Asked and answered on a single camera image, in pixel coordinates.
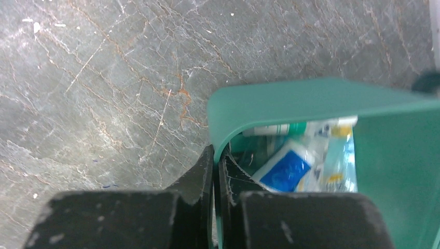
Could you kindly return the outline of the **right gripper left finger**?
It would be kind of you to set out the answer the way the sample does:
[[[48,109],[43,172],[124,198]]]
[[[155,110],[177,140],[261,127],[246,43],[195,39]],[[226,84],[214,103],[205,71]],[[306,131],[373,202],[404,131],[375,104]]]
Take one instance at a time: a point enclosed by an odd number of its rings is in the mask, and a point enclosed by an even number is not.
[[[164,190],[60,192],[24,248],[212,248],[213,155]]]

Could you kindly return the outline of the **white blue ointment tube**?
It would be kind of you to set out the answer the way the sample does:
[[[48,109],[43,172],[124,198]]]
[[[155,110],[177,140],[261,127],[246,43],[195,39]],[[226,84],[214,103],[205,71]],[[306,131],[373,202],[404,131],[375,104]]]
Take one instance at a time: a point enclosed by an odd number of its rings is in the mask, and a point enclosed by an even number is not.
[[[313,151],[293,139],[288,139],[251,179],[272,192],[294,192],[315,161]]]

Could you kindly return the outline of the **white pill bottle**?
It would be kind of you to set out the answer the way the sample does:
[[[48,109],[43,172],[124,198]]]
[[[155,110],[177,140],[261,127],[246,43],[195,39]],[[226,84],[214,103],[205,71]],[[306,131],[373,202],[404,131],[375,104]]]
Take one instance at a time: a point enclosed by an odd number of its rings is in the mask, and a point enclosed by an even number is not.
[[[298,135],[305,132],[306,126],[306,122],[260,126],[244,130],[242,135],[246,137]]]

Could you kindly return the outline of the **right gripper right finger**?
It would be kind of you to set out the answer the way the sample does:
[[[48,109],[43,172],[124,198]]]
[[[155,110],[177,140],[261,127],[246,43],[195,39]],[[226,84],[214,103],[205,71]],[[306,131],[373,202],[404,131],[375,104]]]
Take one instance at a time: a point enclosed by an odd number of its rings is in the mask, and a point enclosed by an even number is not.
[[[394,248],[376,206],[359,193],[272,193],[223,155],[216,209],[220,248]]]

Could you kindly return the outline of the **green medicine kit box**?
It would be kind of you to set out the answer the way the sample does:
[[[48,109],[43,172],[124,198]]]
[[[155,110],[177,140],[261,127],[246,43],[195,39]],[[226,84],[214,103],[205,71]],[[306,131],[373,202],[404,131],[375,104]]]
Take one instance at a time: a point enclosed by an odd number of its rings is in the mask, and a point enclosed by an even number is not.
[[[439,248],[439,99],[338,78],[208,100],[220,248]]]

